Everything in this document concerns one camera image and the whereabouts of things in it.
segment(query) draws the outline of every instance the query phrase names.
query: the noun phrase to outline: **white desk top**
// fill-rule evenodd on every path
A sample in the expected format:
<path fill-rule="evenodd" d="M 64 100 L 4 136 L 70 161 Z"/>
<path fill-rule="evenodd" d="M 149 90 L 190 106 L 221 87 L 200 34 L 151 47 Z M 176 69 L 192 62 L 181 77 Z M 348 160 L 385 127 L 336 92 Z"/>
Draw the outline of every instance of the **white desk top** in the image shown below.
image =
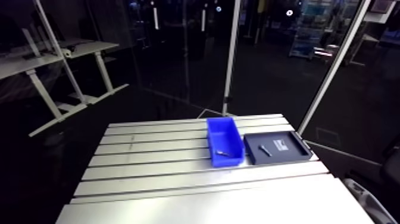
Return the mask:
<path fill-rule="evenodd" d="M 0 79 L 12 76 L 24 71 L 35 69 L 40 66 L 61 61 L 62 57 L 56 55 L 45 54 L 40 58 L 31 58 L 25 60 L 24 58 L 1 58 L 0 59 Z"/>
<path fill-rule="evenodd" d="M 86 39 L 69 39 L 67 41 L 60 42 L 60 47 L 66 48 L 69 45 L 76 45 L 75 51 L 71 53 L 71 58 L 81 57 L 87 54 L 93 54 L 97 51 L 103 51 L 110 48 L 119 46 L 117 43 L 108 43 L 100 41 L 91 41 Z"/>
<path fill-rule="evenodd" d="M 364 35 L 362 36 L 362 38 L 363 38 L 365 41 L 379 42 L 378 39 L 376 39 L 376 38 L 374 38 L 374 37 L 372 37 L 371 35 L 368 35 L 368 34 L 364 34 Z"/>
<path fill-rule="evenodd" d="M 234 120 L 241 135 L 293 130 L 281 114 Z M 370 221 L 315 154 L 300 163 L 253 166 L 246 159 L 215 169 L 206 135 L 205 119 L 109 125 L 57 223 Z"/>

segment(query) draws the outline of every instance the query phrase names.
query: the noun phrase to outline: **glass wall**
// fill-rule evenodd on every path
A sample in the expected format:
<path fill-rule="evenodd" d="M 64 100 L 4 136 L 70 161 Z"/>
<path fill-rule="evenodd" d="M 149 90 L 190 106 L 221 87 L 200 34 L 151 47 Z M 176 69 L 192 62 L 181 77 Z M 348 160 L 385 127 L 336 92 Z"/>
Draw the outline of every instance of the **glass wall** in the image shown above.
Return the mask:
<path fill-rule="evenodd" d="M 358 0 L 243 0 L 228 112 L 282 113 L 298 128 Z"/>
<path fill-rule="evenodd" d="M 370 9 L 304 137 L 376 162 L 400 133 L 398 5 Z"/>

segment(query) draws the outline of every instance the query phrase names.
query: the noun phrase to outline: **standing desk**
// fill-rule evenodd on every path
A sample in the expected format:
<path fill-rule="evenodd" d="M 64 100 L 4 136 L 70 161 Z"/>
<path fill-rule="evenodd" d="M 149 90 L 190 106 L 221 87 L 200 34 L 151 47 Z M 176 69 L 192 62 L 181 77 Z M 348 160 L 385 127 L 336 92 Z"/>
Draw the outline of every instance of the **standing desk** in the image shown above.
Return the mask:
<path fill-rule="evenodd" d="M 281 114 L 233 117 L 241 136 L 291 131 Z M 313 154 L 211 166 L 205 119 L 110 124 L 57 224 L 373 223 Z"/>
<path fill-rule="evenodd" d="M 60 47 L 65 48 L 69 45 L 75 45 L 75 50 L 71 53 L 71 57 L 69 59 L 79 58 L 88 54 L 93 54 L 96 58 L 97 66 L 99 67 L 101 76 L 103 78 L 105 87 L 107 89 L 107 93 L 101 95 L 100 97 L 93 97 L 90 95 L 84 95 L 86 101 L 91 104 L 95 104 L 96 102 L 114 94 L 115 92 L 125 88 L 128 84 L 121 85 L 117 88 L 113 87 L 113 84 L 110 81 L 110 77 L 108 75 L 107 69 L 104 64 L 104 60 L 101 57 L 101 51 L 115 48 L 119 46 L 117 43 L 108 43 L 108 42 L 100 42 L 100 41 L 90 41 L 85 39 L 70 39 L 65 42 L 60 43 Z M 74 98 L 79 98 L 76 93 L 70 95 Z"/>
<path fill-rule="evenodd" d="M 49 93 L 47 92 L 46 88 L 44 87 L 43 83 L 40 81 L 38 76 L 36 75 L 36 68 L 45 66 L 48 64 L 55 63 L 57 61 L 62 61 L 63 57 L 59 57 L 52 54 L 44 54 L 41 57 L 35 57 L 28 60 L 25 60 L 22 57 L 7 57 L 0 59 L 0 79 L 5 79 L 7 77 L 25 73 L 29 76 L 32 84 L 35 86 L 39 94 L 42 96 L 43 100 L 45 101 L 46 105 L 51 110 L 52 114 L 54 115 L 54 119 L 48 122 L 47 124 L 41 126 L 37 130 L 33 131 L 30 136 L 33 136 L 40 131 L 56 124 L 57 122 L 63 121 L 68 116 L 86 108 L 85 105 L 79 104 L 76 107 L 73 107 L 68 113 L 61 114 L 59 109 L 56 106 L 56 103 L 52 100 Z"/>
<path fill-rule="evenodd" d="M 98 41 L 89 41 L 89 40 L 83 40 L 83 39 L 70 39 L 69 41 L 65 41 L 61 43 L 63 46 L 71 45 L 71 44 L 77 44 L 75 51 L 71 54 L 71 59 L 72 58 L 78 58 L 84 55 L 88 54 L 93 54 L 96 58 L 97 65 L 100 69 L 103 81 L 105 83 L 107 93 L 103 94 L 100 97 L 93 97 L 90 95 L 84 95 L 85 100 L 87 103 L 90 104 L 95 104 L 96 102 L 114 94 L 115 92 L 125 88 L 128 86 L 128 84 L 119 86 L 117 88 L 113 88 L 113 85 L 111 84 L 110 78 L 108 76 L 108 72 L 105 68 L 104 61 L 101 57 L 101 51 L 105 49 L 110 49 L 119 46 L 119 44 L 116 43 L 107 43 L 107 42 L 98 42 Z M 20 55 L 26 54 L 28 52 L 28 48 L 24 52 L 20 52 Z M 22 57 L 7 57 L 7 58 L 1 58 L 0 59 L 0 79 L 4 79 L 22 72 L 25 72 L 27 74 L 32 83 L 34 84 L 35 88 L 37 91 L 40 93 L 44 101 L 46 102 L 46 105 L 49 107 L 51 110 L 52 114 L 54 115 L 54 119 L 51 120 L 50 122 L 46 123 L 45 125 L 39 127 L 38 129 L 34 130 L 29 134 L 29 136 L 34 136 L 38 134 L 39 132 L 49 128 L 50 126 L 63 121 L 67 117 L 79 112 L 80 110 L 86 108 L 85 104 L 79 104 L 77 106 L 75 105 L 70 105 L 67 103 L 63 102 L 54 102 L 52 98 L 50 97 L 49 93 L 43 86 L 43 83 L 40 81 L 40 79 L 36 75 L 36 70 L 35 68 L 45 66 L 48 64 L 55 63 L 57 61 L 62 61 L 63 57 L 58 57 L 56 55 L 52 54 L 44 54 L 43 56 L 39 58 L 32 58 L 29 60 L 25 60 Z M 70 94 L 71 97 L 80 99 L 78 94 L 72 93 Z M 67 111 L 67 113 L 62 114 L 60 110 Z"/>

